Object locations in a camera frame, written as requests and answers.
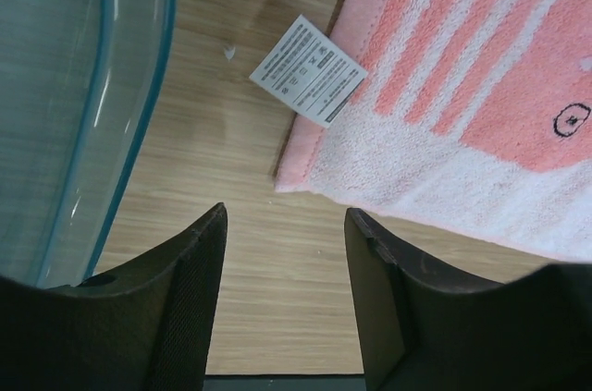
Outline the pink bunny towel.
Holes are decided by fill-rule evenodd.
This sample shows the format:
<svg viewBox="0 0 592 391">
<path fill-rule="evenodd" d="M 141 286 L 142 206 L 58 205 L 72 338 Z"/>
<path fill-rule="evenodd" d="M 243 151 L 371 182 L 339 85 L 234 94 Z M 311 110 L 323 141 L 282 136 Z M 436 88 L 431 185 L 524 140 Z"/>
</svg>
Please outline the pink bunny towel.
<svg viewBox="0 0 592 391">
<path fill-rule="evenodd" d="M 251 74 L 297 115 L 280 192 L 591 258 L 591 0 L 345 0 Z"/>
</svg>

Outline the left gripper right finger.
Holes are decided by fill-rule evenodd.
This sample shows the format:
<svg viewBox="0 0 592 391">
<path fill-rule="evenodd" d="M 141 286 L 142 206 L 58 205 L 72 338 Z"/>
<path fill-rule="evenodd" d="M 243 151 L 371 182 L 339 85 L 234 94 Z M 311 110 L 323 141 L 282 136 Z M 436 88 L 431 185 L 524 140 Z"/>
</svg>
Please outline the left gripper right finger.
<svg viewBox="0 0 592 391">
<path fill-rule="evenodd" d="M 362 210 L 344 223 L 370 390 L 587 390 L 591 267 L 549 263 L 510 283 L 454 267 Z"/>
</svg>

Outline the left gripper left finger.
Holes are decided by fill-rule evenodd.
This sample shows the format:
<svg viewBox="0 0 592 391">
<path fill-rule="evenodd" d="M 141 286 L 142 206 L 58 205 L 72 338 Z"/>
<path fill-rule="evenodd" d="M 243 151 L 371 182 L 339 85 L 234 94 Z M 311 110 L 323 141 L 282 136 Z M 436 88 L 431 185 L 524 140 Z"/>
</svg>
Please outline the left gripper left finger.
<svg viewBox="0 0 592 391">
<path fill-rule="evenodd" d="M 1 281 L 5 390 L 200 390 L 228 232 L 218 203 L 175 237 L 81 284 Z"/>
</svg>

